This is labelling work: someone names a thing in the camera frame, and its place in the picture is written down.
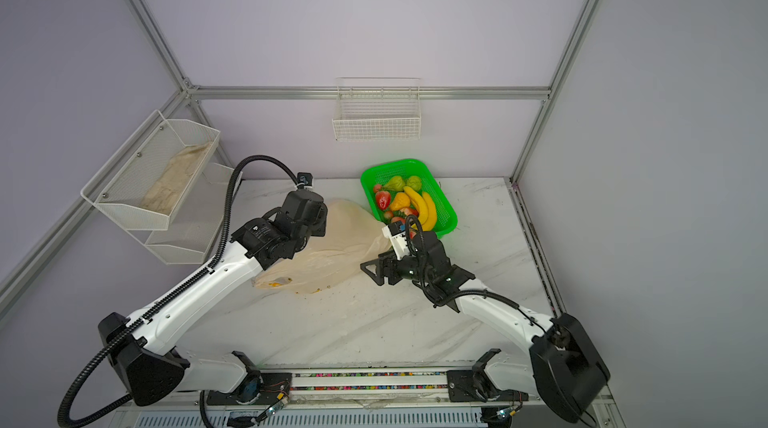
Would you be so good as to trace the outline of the yellow fake banana bunch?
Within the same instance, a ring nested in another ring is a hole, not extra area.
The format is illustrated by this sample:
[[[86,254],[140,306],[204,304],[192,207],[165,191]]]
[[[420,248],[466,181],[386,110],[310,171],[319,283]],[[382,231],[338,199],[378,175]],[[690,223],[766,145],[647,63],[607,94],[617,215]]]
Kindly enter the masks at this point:
[[[418,220],[424,231],[434,230],[437,224],[437,209],[431,195],[425,191],[416,192],[405,186],[404,192],[409,195],[411,202],[417,206]]]

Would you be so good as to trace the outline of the upper white mesh shelf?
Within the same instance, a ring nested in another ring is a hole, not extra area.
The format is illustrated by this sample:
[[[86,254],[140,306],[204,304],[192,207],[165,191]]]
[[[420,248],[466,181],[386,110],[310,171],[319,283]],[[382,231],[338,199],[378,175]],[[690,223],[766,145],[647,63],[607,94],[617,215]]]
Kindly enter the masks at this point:
[[[172,156],[186,146],[207,142],[211,143],[208,152],[170,215],[140,207]],[[168,230],[219,142],[219,130],[190,119],[167,118],[156,110],[86,183],[81,197],[126,231]]]

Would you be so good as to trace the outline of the beige plastic bag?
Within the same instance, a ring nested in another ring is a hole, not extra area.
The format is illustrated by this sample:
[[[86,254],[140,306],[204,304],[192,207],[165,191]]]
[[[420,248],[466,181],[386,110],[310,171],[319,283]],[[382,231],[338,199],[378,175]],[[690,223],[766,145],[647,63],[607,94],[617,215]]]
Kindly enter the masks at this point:
[[[312,294],[331,289],[359,274],[360,264],[391,248],[384,224],[359,204],[332,199],[327,204],[326,234],[312,237],[290,260],[282,260],[252,279],[256,289]]]

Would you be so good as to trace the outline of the green fake round fruit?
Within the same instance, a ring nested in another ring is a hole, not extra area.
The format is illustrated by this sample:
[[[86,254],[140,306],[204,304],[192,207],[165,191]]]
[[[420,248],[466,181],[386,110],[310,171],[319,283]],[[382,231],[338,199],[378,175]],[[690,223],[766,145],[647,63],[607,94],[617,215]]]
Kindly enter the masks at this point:
[[[406,185],[414,191],[420,192],[422,190],[423,183],[419,176],[412,175],[407,178]]]

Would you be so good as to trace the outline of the red fake strawberry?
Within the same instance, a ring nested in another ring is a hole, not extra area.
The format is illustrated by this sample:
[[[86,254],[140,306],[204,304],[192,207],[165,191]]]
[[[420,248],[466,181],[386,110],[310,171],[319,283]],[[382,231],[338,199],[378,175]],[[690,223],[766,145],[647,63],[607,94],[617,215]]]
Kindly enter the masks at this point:
[[[387,190],[380,190],[375,194],[375,201],[379,210],[382,212],[387,211],[392,202],[392,195]]]

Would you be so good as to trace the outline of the folded beige bags in shelf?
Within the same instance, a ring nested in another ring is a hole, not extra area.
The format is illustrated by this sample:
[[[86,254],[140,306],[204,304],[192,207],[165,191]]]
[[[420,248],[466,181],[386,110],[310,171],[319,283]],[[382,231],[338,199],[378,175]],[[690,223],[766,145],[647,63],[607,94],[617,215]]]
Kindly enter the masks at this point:
[[[210,146],[210,142],[186,146],[172,156],[160,178],[145,194],[140,207],[170,215]]]

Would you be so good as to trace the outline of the white mesh shelf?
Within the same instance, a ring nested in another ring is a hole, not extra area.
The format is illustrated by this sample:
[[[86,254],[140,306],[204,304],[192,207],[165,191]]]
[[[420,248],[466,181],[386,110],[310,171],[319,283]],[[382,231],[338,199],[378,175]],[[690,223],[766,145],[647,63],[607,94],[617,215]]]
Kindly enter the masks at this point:
[[[209,162],[168,230],[152,231],[144,246],[165,264],[202,264],[219,233],[232,172]]]
[[[172,156],[186,146],[207,142],[211,143],[208,152],[170,215],[140,207]],[[156,110],[86,183],[81,197],[126,231],[168,230],[219,142],[219,130],[190,119],[167,118]]]

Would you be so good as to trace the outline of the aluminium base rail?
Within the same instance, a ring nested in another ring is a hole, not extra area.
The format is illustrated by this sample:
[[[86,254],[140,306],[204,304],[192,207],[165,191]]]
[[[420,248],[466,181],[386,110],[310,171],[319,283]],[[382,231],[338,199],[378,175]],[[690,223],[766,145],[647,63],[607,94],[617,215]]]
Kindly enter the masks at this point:
[[[457,367],[267,371],[266,393],[237,405],[224,395],[174,394],[127,405],[113,427],[563,427],[538,395],[479,401]]]

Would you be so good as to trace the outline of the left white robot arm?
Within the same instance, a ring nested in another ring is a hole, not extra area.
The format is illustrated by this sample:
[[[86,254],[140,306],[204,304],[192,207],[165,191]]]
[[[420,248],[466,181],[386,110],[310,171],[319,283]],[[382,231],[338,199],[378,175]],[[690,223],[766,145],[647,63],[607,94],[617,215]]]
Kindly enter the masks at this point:
[[[143,325],[108,357],[132,401],[148,406],[177,391],[217,391],[242,403],[257,398],[261,373],[243,352],[209,357],[185,352],[177,343],[237,287],[292,259],[310,238],[324,236],[327,214],[321,195],[289,192],[282,206],[231,234],[215,267],[189,276],[189,286],[164,307],[150,307]]]

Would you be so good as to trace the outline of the lower white mesh shelf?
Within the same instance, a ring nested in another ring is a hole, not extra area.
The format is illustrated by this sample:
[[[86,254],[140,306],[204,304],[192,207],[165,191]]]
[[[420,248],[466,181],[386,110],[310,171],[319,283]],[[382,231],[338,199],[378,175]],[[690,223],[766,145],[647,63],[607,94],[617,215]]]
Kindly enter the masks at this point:
[[[168,230],[152,231],[144,246],[165,264],[202,264],[219,233],[232,172],[209,162]]]

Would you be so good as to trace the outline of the orange fake mango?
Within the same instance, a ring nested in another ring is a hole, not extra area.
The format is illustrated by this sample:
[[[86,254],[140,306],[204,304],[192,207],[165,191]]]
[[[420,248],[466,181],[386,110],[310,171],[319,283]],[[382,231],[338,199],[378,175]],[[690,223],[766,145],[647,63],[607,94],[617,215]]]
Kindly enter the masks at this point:
[[[389,206],[389,209],[393,212],[398,212],[410,207],[411,207],[411,198],[407,193],[402,191],[402,192],[396,193],[396,196],[393,198]]]

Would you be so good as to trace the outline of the green fake pear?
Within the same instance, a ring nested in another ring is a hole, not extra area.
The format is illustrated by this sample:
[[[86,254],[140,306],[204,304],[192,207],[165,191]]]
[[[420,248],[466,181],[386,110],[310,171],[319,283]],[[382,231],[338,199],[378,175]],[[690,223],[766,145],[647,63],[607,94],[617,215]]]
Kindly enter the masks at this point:
[[[390,178],[383,188],[388,191],[402,192],[406,185],[406,180],[402,176],[396,175]]]

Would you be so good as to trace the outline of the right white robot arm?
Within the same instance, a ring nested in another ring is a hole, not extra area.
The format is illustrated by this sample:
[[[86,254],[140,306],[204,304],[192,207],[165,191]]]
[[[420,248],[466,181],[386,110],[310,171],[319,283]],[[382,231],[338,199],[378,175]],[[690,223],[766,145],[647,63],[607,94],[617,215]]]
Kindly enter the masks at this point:
[[[493,328],[529,355],[524,368],[501,363],[491,348],[473,365],[474,394],[482,401],[504,391],[538,396],[569,423],[597,425],[588,408],[611,374],[582,323],[573,315],[535,312],[492,291],[473,273],[452,263],[441,243],[432,248],[394,248],[360,264],[377,285],[409,280],[435,308],[448,307]]]

